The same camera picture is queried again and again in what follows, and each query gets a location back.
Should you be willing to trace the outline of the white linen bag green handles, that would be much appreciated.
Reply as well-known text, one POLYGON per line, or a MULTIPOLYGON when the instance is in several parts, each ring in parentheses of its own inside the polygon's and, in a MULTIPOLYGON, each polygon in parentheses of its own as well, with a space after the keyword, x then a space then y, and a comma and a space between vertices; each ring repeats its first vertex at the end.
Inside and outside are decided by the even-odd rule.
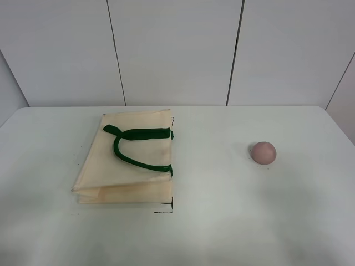
POLYGON ((171 203, 173 137, 169 109, 104 114, 72 192, 87 204, 171 203))

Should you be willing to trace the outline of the pink peach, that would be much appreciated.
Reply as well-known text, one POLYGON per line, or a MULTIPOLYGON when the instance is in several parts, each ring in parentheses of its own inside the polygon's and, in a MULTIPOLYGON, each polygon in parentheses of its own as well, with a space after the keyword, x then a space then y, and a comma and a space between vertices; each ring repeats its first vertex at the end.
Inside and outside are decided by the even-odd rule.
POLYGON ((277 151, 269 142, 258 142, 250 151, 252 159, 260 165, 269 165, 276 160, 277 151))

